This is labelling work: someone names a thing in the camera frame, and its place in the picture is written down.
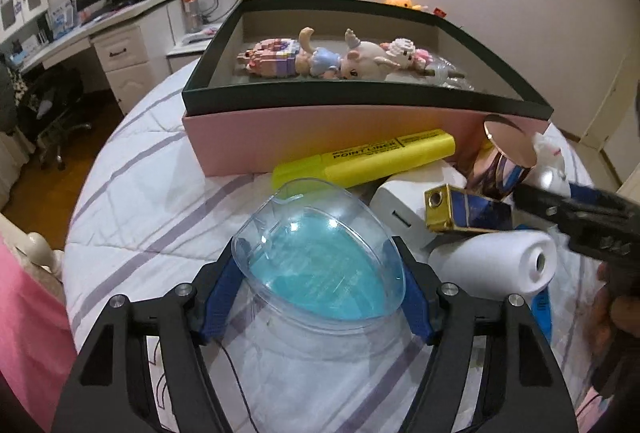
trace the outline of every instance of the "rose gold cup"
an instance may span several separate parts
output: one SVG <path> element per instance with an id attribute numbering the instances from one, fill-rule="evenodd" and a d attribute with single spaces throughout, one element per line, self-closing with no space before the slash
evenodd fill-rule
<path id="1" fill-rule="evenodd" d="M 466 189 L 502 200 L 524 180 L 538 158 L 531 139 L 510 120 L 487 115 L 482 126 L 486 139 L 466 178 Z"/>

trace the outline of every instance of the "pink box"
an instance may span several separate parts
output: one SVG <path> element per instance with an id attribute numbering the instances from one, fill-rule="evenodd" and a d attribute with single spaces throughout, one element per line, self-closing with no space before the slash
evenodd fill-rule
<path id="1" fill-rule="evenodd" d="M 456 140 L 458 164 L 473 160 L 488 112 L 421 106 L 296 106 L 184 116 L 205 176 L 273 171 L 281 162 L 440 128 Z M 548 121 L 503 115 L 530 135 Z"/>

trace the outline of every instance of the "wooden floor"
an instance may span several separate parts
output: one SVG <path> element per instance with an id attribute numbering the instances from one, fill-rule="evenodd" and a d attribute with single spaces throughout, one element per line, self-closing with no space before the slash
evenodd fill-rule
<path id="1" fill-rule="evenodd" d="M 55 161 L 40 169 L 38 156 L 22 168 L 2 213 L 26 233 L 43 235 L 54 249 L 64 249 L 66 232 L 76 200 L 98 152 L 122 120 L 113 95 L 91 96 L 86 119 L 94 127 L 79 130 L 63 147 L 64 171 Z"/>

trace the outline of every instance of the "rose gold lid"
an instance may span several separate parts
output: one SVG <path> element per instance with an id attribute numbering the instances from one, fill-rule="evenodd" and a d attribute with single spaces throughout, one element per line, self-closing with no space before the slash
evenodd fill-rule
<path id="1" fill-rule="evenodd" d="M 510 120 L 500 115 L 484 119 L 484 133 L 500 153 L 514 164 L 532 168 L 538 162 L 532 140 Z"/>

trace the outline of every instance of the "white tablecloth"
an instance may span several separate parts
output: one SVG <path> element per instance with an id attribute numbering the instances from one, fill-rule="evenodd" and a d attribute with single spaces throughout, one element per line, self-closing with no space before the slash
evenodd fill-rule
<path id="1" fill-rule="evenodd" d="M 65 247 L 64 285 L 76 347 L 81 348 L 110 296 L 132 301 L 164 295 L 215 261 L 230 236 L 271 194 L 269 175 L 205 178 L 182 127 L 180 92 L 195 62 L 147 95 L 113 133 L 88 176 Z M 591 180 L 573 149 L 550 126 L 568 178 Z M 550 285 L 552 348 L 574 404 L 588 386 L 590 356 L 584 317 L 597 283 L 596 262 L 562 251 Z M 249 292 L 236 298 L 224 343 L 238 369 L 262 433 L 397 431 L 430 355 L 400 313 L 389 345 L 362 336 L 318 340 L 282 321 Z M 150 338 L 155 381 L 161 377 L 157 339 Z M 481 342 L 474 358 L 482 352 Z M 203 349 L 206 365 L 235 431 L 253 431 L 224 355 Z M 481 370 L 472 360 L 456 421 L 468 424 Z M 175 423 L 162 379 L 156 387 L 161 419 Z"/>

